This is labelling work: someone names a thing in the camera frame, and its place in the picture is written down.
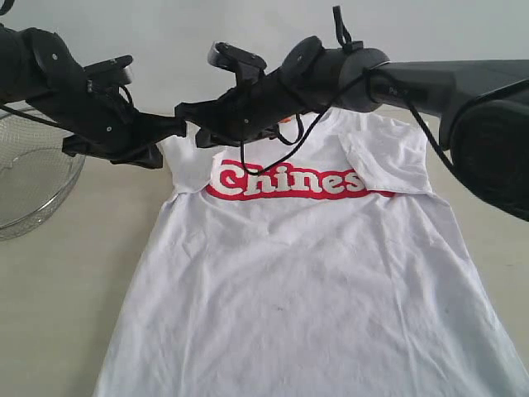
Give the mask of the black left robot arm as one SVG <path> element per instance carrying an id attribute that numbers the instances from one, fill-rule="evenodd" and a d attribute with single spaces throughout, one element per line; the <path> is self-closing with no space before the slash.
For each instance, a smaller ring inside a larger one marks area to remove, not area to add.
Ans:
<path id="1" fill-rule="evenodd" d="M 70 133 L 62 151 L 113 164 L 159 169 L 158 142 L 185 136 L 180 117 L 140 112 L 126 86 L 133 59 L 119 56 L 81 66 L 56 33 L 1 29 L 1 107 L 23 101 L 41 123 Z"/>

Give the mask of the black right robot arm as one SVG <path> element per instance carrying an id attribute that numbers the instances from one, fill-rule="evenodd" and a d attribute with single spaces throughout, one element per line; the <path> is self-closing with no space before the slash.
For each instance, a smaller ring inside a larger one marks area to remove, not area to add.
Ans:
<path id="1" fill-rule="evenodd" d="M 439 119 L 430 142 L 470 192 L 528 218 L 526 60 L 392 62 L 359 41 L 327 49 L 310 36 L 269 74 L 250 65 L 246 52 L 221 42 L 208 61 L 234 73 L 236 86 L 215 100 L 181 103 L 174 110 L 199 127 L 201 148 L 261 140 L 297 113 L 405 108 Z"/>

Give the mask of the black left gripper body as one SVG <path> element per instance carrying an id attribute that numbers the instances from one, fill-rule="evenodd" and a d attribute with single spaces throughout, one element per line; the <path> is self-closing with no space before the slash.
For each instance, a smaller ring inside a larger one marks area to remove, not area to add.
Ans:
<path id="1" fill-rule="evenodd" d="M 67 155 L 148 157 L 152 148 L 170 136 L 186 136 L 181 117 L 138 111 L 119 93 L 119 86 L 100 88 L 85 78 L 65 78 L 61 94 L 74 110 L 64 112 L 74 135 L 63 140 Z"/>

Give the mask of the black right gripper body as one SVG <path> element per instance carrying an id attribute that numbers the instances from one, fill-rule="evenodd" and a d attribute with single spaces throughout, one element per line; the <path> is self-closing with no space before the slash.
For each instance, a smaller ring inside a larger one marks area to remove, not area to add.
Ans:
<path id="1" fill-rule="evenodd" d="M 180 103 L 174 115 L 195 126 L 231 130 L 241 143 L 275 139 L 279 121 L 289 116 L 289 93 L 279 82 L 231 88 L 221 97 Z"/>

